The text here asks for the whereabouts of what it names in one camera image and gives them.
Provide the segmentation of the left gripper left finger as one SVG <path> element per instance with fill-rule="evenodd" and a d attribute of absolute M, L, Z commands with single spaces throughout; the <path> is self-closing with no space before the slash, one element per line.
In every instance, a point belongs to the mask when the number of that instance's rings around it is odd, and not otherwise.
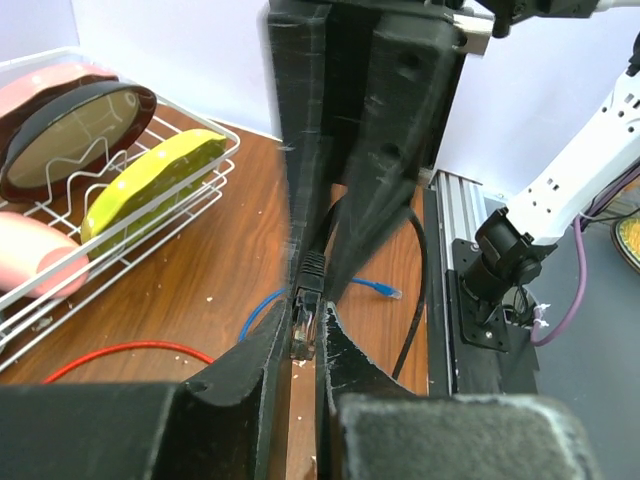
<path fill-rule="evenodd" d="M 293 302 L 182 382 L 1 390 L 5 479 L 282 479 Z"/>

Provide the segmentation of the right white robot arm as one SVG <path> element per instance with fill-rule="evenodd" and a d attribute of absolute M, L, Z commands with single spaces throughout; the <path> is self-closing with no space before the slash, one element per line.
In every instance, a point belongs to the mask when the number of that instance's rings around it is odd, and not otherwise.
<path fill-rule="evenodd" d="M 266 25 L 283 136 L 293 258 L 302 277 L 330 188 L 335 217 L 323 297 L 338 300 L 395 230 L 439 150 L 467 55 L 535 17 L 583 19 L 606 1 L 272 1 Z M 494 305 L 532 281 L 581 208 L 639 156 L 639 62 L 546 169 L 478 229 L 463 283 Z"/>

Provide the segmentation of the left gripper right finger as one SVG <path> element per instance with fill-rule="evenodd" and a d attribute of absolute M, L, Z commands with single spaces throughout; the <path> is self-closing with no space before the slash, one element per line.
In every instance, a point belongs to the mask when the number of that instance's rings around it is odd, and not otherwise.
<path fill-rule="evenodd" d="M 382 371 L 327 303 L 316 337 L 320 479 L 597 479 L 582 424 L 539 395 L 419 396 Z"/>

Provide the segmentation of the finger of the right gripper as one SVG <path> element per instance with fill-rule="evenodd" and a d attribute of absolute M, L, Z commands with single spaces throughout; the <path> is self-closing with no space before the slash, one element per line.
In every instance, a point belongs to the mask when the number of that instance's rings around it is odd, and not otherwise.
<path fill-rule="evenodd" d="M 325 280 L 331 302 L 407 218 L 420 156 L 455 77 L 459 38 L 443 16 L 386 13 L 373 29 L 362 124 Z"/>
<path fill-rule="evenodd" d="M 326 21 L 316 2 L 271 1 L 267 30 L 272 56 L 289 200 L 289 256 L 297 265 L 328 208 L 322 153 Z"/>

